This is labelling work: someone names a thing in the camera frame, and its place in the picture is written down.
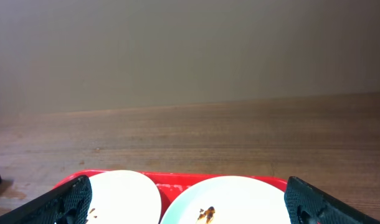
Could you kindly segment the white plate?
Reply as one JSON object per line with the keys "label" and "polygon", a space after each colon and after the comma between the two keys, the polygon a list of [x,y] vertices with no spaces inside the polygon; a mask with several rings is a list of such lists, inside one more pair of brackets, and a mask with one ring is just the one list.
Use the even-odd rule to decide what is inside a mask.
{"label": "white plate", "polygon": [[290,224],[290,218],[280,189],[250,177],[221,176],[186,189],[161,222]]}
{"label": "white plate", "polygon": [[87,224],[158,224],[161,196],[144,174],[113,170],[90,177],[92,201]]}

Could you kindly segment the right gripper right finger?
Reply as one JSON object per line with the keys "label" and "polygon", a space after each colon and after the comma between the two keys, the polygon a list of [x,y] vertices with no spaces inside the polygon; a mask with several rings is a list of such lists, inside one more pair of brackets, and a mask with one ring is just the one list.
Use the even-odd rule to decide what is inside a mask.
{"label": "right gripper right finger", "polygon": [[380,224],[295,176],[287,181],[284,201],[291,224]]}

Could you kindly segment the red plastic tray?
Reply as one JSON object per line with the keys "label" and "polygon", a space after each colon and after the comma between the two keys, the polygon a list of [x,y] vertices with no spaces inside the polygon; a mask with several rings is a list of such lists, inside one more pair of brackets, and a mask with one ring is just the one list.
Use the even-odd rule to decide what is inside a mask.
{"label": "red plastic tray", "polygon": [[[80,175],[86,175],[91,177],[96,174],[103,172],[108,172],[112,170],[83,170],[77,173],[74,173],[63,180],[58,184],[62,185]],[[178,173],[164,173],[164,172],[139,172],[149,177],[157,186],[160,196],[161,196],[161,216],[159,223],[162,223],[162,217],[165,214],[166,210],[172,204],[172,202],[186,189],[191,186],[207,179],[221,176],[234,176],[234,175],[206,175],[206,174],[178,174]],[[250,178],[260,180],[267,184],[270,184],[281,191],[284,192],[287,183],[284,180],[280,180],[274,177],[254,177]]]}

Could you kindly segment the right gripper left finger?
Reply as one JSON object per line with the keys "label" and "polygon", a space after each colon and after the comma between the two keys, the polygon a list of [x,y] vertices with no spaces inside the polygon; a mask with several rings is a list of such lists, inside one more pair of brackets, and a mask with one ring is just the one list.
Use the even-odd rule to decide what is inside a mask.
{"label": "right gripper left finger", "polygon": [[89,177],[80,175],[0,216],[0,224],[85,224],[92,201]]}

